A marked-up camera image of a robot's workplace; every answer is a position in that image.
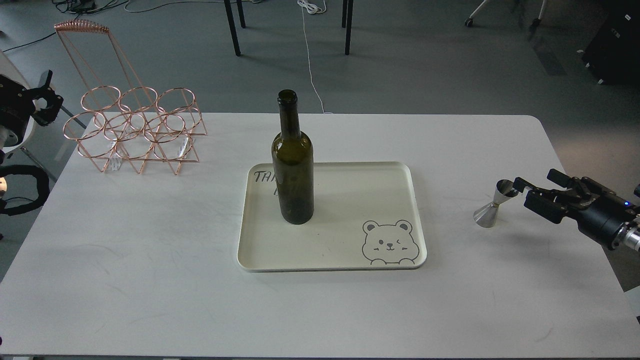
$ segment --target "plastic serving tray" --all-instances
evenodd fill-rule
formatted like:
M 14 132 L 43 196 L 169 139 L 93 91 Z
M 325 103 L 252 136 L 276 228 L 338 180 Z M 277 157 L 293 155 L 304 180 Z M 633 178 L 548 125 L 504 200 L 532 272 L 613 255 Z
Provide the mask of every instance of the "plastic serving tray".
M 280 214 L 272 164 L 248 174 L 238 263 L 248 271 L 411 269 L 427 258 L 409 168 L 315 163 L 313 217 Z

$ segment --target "bottle label-free body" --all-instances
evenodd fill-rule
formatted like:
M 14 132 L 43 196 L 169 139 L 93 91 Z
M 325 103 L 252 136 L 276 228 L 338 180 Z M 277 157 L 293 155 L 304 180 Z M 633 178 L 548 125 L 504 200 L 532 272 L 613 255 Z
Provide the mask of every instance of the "bottle label-free body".
M 273 170 L 282 217 L 292 224 L 307 222 L 314 213 L 314 159 L 309 138 L 283 142 L 277 136 L 272 148 Z

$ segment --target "bottle mouth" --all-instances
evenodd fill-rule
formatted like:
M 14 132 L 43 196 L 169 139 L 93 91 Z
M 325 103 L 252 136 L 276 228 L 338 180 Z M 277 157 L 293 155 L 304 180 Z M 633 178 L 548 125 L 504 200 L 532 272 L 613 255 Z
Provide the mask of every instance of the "bottle mouth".
M 278 93 L 278 104 L 296 104 L 298 96 L 293 90 L 285 89 Z

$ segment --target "bear ear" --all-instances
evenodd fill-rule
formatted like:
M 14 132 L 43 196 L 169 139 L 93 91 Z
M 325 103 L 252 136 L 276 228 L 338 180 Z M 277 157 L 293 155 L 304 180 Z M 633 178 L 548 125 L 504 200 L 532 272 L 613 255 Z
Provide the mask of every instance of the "bear ear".
M 373 220 L 369 220 L 367 222 L 364 223 L 364 225 L 362 226 L 362 230 L 364 230 L 365 233 L 369 234 L 370 231 L 372 231 L 373 229 L 377 228 L 378 223 L 373 221 Z
M 405 230 L 408 233 L 413 230 L 413 226 L 411 226 L 411 223 L 406 220 L 398 220 L 398 222 L 396 222 L 396 226 L 400 227 L 400 229 Z

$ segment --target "black handle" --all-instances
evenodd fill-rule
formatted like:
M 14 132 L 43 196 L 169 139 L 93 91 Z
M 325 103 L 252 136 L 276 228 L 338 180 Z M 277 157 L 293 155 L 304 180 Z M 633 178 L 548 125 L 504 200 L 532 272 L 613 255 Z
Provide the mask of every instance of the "black handle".
M 0 213 L 9 216 L 28 213 L 44 205 L 49 197 L 49 176 L 41 168 L 34 165 L 10 165 L 0 168 L 0 177 L 7 175 L 31 175 L 36 178 L 36 189 L 38 190 L 38 198 L 28 204 L 5 208 Z

